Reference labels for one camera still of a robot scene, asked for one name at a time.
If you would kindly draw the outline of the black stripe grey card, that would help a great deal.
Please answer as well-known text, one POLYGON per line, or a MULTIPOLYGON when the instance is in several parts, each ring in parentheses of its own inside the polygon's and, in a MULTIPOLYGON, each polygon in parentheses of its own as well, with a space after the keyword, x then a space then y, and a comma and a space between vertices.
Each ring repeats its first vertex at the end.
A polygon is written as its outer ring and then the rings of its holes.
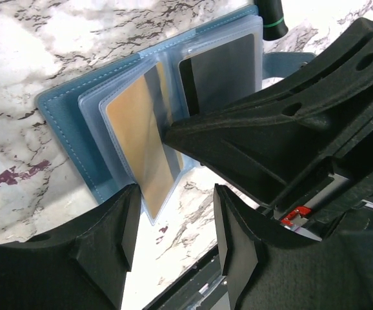
POLYGON ((257 34, 203 47, 178 64, 188 115, 220 110, 261 88, 261 46, 257 34))

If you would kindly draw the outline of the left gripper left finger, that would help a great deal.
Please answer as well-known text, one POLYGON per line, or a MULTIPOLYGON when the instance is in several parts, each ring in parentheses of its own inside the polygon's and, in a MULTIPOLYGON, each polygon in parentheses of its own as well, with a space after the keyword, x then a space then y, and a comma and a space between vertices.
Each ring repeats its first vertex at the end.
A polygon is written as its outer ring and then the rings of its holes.
POLYGON ((119 309, 140 211, 131 184, 59 227, 1 244, 0 309, 119 309))

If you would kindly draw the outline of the blue leather card holder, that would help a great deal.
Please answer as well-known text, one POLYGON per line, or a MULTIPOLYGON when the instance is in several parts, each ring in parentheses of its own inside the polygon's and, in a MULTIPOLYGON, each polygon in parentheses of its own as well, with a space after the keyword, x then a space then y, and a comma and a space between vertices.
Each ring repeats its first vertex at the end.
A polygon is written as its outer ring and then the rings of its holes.
MULTIPOLYGON (((135 183, 115 150, 99 110, 100 102, 128 81, 129 71, 148 61, 160 61, 165 68, 172 123, 188 118, 190 116, 181 86, 179 62, 203 47, 213 47, 216 43, 224 43, 228 39, 245 34, 259 36, 261 86, 264 79, 285 78, 314 58, 314 55, 308 52, 264 53, 263 19, 258 8, 250 5, 77 77, 38 96, 36 103, 40 112, 74 162, 97 203, 107 201, 123 187, 135 183)), ((184 167, 165 206, 181 178, 198 166, 196 160, 180 154, 184 167)))

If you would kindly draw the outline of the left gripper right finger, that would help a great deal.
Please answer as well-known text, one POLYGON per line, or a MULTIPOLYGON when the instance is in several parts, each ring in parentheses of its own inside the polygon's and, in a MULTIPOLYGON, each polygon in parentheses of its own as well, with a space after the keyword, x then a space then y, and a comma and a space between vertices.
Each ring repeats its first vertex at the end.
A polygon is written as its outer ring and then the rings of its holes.
POLYGON ((221 271, 232 309, 373 309, 373 209, 313 240, 214 187, 221 271))

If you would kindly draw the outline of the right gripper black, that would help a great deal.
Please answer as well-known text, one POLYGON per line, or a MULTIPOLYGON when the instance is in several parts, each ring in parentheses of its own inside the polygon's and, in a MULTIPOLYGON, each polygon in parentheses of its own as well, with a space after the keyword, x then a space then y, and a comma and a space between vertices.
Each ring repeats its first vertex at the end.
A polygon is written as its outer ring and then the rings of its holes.
POLYGON ((165 143, 281 225, 324 237, 373 202, 373 21, 355 20, 289 77, 175 122, 165 143))

